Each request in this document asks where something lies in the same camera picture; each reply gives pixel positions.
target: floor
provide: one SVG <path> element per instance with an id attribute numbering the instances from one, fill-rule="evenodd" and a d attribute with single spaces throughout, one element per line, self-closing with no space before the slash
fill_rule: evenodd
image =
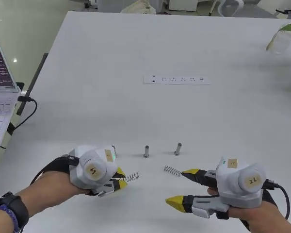
<path id="1" fill-rule="evenodd" d="M 211 2 L 196 12 L 166 11 L 175 15 L 207 16 Z M 17 82 L 28 88 L 45 52 L 48 52 L 67 11 L 86 11 L 82 0 L 0 0 L 0 45 Z M 14 116 L 12 123 L 18 123 Z M 2 146 L 8 145 L 6 135 Z"/>

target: metal pin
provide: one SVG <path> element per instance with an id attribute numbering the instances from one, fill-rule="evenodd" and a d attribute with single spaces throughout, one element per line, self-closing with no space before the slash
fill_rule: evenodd
<path id="1" fill-rule="evenodd" d="M 144 158 L 149 157 L 149 146 L 145 146 L 145 153 L 144 153 Z"/>
<path id="2" fill-rule="evenodd" d="M 179 155 L 180 154 L 181 147 L 182 147 L 182 143 L 178 143 L 177 149 L 175 151 L 175 155 Z"/>

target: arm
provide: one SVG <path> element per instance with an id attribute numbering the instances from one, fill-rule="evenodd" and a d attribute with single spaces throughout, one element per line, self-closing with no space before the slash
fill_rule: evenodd
<path id="1" fill-rule="evenodd" d="M 47 172 L 34 184 L 19 192 L 26 205 L 29 216 L 42 212 L 43 210 L 59 205 L 77 194 L 88 191 L 81 190 L 70 183 L 69 176 L 61 172 Z M 0 210 L 0 233 L 12 233 L 13 221 L 10 216 Z"/>
<path id="2" fill-rule="evenodd" d="M 208 189 L 210 195 L 218 194 Z M 283 217 L 278 208 L 263 201 L 259 208 L 239 209 L 231 207 L 230 217 L 239 218 L 249 223 L 251 233 L 291 233 L 291 224 Z"/>

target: hand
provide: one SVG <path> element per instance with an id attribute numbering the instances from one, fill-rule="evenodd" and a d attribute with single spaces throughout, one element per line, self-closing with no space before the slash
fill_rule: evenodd
<path id="1" fill-rule="evenodd" d="M 218 191 L 211 188 L 208 188 L 207 192 L 210 195 L 218 194 Z M 240 209 L 230 207 L 228 215 L 247 221 L 251 233 L 291 233 L 291 224 L 275 205 L 266 201 L 262 201 L 259 208 Z"/>
<path id="2" fill-rule="evenodd" d="M 29 216 L 63 203 L 78 194 L 86 194 L 89 190 L 82 190 L 70 182 L 69 175 L 49 171 L 44 173 L 35 183 L 19 192 L 18 195 L 26 205 Z"/>

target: power strip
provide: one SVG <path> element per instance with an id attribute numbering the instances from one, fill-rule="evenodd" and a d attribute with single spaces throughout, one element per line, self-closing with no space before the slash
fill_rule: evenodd
<path id="1" fill-rule="evenodd" d="M 210 85 L 211 82 L 205 77 L 147 75 L 144 76 L 144 84 Z"/>

